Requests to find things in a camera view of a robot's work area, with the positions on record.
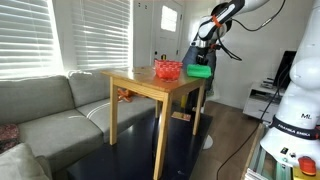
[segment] door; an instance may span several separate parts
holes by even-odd
[[[179,37],[182,6],[175,1],[155,1],[155,48],[154,58],[177,60],[179,57]]]

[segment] wooden table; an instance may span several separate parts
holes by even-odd
[[[156,162],[153,179],[160,179],[168,135],[168,120],[171,114],[172,100],[181,98],[190,91],[200,88],[197,101],[193,135],[197,134],[201,101],[205,79],[188,77],[182,71],[178,80],[165,82],[155,75],[153,67],[122,68],[101,71],[110,77],[110,144],[117,143],[118,87],[126,88],[156,100],[156,117],[159,117],[162,102],[162,116],[158,137]]]

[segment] red basket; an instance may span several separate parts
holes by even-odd
[[[155,60],[156,74],[165,80],[177,80],[180,76],[182,63],[172,60]]]

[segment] sofa cushion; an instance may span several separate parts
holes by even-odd
[[[49,180],[27,144],[0,154],[2,180]]]
[[[76,107],[109,97],[109,77],[101,70],[70,71],[69,84]]]
[[[102,132],[77,110],[19,124],[20,141],[48,158],[52,171],[72,164],[103,143]]]
[[[74,109],[65,76],[0,81],[0,124],[18,124]]]
[[[118,133],[126,130],[147,112],[154,111],[155,101],[149,98],[133,97],[131,103],[121,101],[118,104]],[[95,123],[103,132],[104,142],[109,141],[110,100],[94,102],[77,108]]]

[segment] pillow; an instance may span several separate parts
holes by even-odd
[[[0,175],[2,180],[49,180],[24,143],[0,154]]]

